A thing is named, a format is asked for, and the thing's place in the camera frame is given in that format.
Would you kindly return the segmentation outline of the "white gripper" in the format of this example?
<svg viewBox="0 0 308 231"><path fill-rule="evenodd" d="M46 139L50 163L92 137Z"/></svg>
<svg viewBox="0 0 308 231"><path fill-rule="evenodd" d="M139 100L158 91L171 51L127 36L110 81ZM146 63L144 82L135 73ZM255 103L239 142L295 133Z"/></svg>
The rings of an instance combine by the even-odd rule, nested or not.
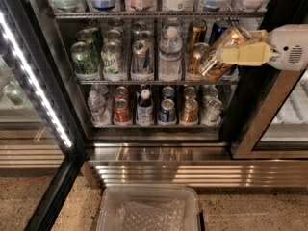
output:
<svg viewBox="0 0 308 231"><path fill-rule="evenodd" d="M266 30L249 33L251 39L245 45L217 48L217 59L225 64L248 66L268 63L278 70L301 71L307 68L308 24L287 24L269 34Z"/></svg>

